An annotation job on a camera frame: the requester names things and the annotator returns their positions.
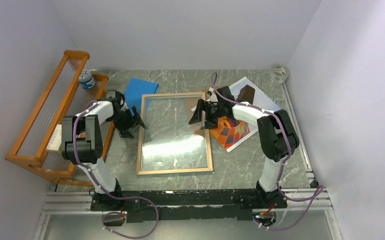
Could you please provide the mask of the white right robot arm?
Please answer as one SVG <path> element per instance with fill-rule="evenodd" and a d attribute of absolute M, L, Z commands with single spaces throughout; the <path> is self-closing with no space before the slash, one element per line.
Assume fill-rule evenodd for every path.
<path fill-rule="evenodd" d="M 215 100 L 199 99 L 189 124 L 204 122 L 205 129 L 214 129 L 218 119 L 228 117 L 257 127 L 265 162 L 255 194 L 256 203 L 269 207 L 277 197 L 284 197 L 281 178 L 284 168 L 300 145 L 299 138 L 288 113 L 283 110 L 267 110 L 248 101 L 236 100 L 229 87 L 224 86 L 210 92 Z"/>

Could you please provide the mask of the blue white round tin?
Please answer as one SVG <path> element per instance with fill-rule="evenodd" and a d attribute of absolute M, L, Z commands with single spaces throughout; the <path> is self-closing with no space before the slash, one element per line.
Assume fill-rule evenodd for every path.
<path fill-rule="evenodd" d="M 78 77 L 78 82 L 79 85 L 85 90 L 91 89 L 96 85 L 96 81 L 91 71 L 85 68 L 81 71 Z"/>

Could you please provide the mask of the blue wooden picture frame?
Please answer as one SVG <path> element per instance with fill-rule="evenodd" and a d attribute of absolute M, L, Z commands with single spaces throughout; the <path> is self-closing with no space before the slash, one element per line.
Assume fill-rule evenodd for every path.
<path fill-rule="evenodd" d="M 136 174 L 169 175 L 212 172 L 210 133 L 204 122 L 189 124 L 203 92 L 142 96 Z"/>

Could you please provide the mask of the aluminium extrusion table rail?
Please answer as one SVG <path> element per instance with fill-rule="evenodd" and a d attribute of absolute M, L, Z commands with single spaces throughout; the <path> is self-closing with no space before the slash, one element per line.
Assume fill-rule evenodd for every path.
<path fill-rule="evenodd" d="M 290 224 L 290 228 L 296 228 L 305 217 L 312 211 L 321 211 L 324 213 L 329 227 L 330 234 L 333 239 L 342 239 L 342 234 L 338 226 L 334 208 L 328 192 L 324 190 L 318 196 L 314 196 L 314 191 L 311 188 L 292 188 L 284 190 L 284 200 L 286 200 L 286 208 L 266 209 L 252 219 L 257 220 L 261 228 L 280 229 L 284 227 L 284 222 L 287 215 L 298 213 L 300 216 Z M 91 211 L 92 194 L 88 192 L 51 192 L 45 197 L 42 207 L 42 214 L 45 217 L 52 215 L 100 215 L 104 216 L 110 213 L 115 214 L 117 222 L 127 222 L 127 213 L 124 211 Z M 221 219 L 184 219 L 184 220 L 222 220 L 235 218 Z M 165 221 L 184 221 L 184 220 L 148 220 L 143 222 L 153 221 L 155 226 L 159 226 Z"/>

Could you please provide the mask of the hot air balloon photo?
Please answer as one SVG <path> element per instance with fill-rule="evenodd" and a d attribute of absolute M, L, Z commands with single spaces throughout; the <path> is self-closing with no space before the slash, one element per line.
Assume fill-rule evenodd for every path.
<path fill-rule="evenodd" d="M 254 98 L 252 104 L 268 111 L 278 111 L 281 108 L 271 100 L 260 88 L 252 83 L 247 77 L 243 77 L 237 82 L 231 84 L 229 89 L 231 94 L 237 98 L 241 90 L 250 86 L 254 89 Z M 209 130 L 210 134 L 227 151 L 231 152 L 245 140 L 258 132 L 257 126 L 253 126 L 244 121 L 234 120 L 226 116 L 220 117 L 217 127 Z"/>

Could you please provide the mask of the orange wooden rack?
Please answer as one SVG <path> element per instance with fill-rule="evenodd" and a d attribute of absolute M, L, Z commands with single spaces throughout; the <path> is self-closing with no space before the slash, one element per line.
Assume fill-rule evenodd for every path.
<path fill-rule="evenodd" d="M 66 115 L 76 115 L 88 103 L 106 96 L 109 80 L 93 73 L 95 86 L 84 89 L 78 81 L 90 54 L 65 50 L 63 56 L 5 159 L 53 184 L 92 187 L 90 180 L 74 179 L 78 169 L 58 151 L 47 151 L 57 125 Z"/>

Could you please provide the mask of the white medicine box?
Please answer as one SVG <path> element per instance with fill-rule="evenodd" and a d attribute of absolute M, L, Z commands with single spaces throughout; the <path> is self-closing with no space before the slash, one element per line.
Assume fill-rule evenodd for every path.
<path fill-rule="evenodd" d="M 61 146 L 62 146 L 62 125 L 57 124 L 46 146 L 46 151 L 61 153 Z"/>

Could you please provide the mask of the clear tape roll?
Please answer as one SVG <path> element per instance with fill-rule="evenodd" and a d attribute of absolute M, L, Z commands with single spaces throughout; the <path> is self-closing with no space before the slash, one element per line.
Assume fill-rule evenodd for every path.
<path fill-rule="evenodd" d="M 277 84 L 283 84 L 287 80 L 287 78 L 290 76 L 290 71 L 284 65 L 275 64 L 271 66 L 268 74 L 269 74 L 269 79 L 272 82 Z"/>

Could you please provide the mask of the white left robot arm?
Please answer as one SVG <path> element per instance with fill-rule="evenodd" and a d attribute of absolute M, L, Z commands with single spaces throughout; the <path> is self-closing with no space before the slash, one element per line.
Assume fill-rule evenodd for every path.
<path fill-rule="evenodd" d="M 104 162 L 104 143 L 101 126 L 113 123 L 120 138 L 132 139 L 130 129 L 146 128 L 138 109 L 129 107 L 125 96 L 109 90 L 106 97 L 92 101 L 91 105 L 76 115 L 67 115 L 61 123 L 61 153 L 88 176 L 93 183 L 96 199 L 102 200 L 111 210 L 118 210 L 124 197 L 118 180 L 112 176 Z"/>

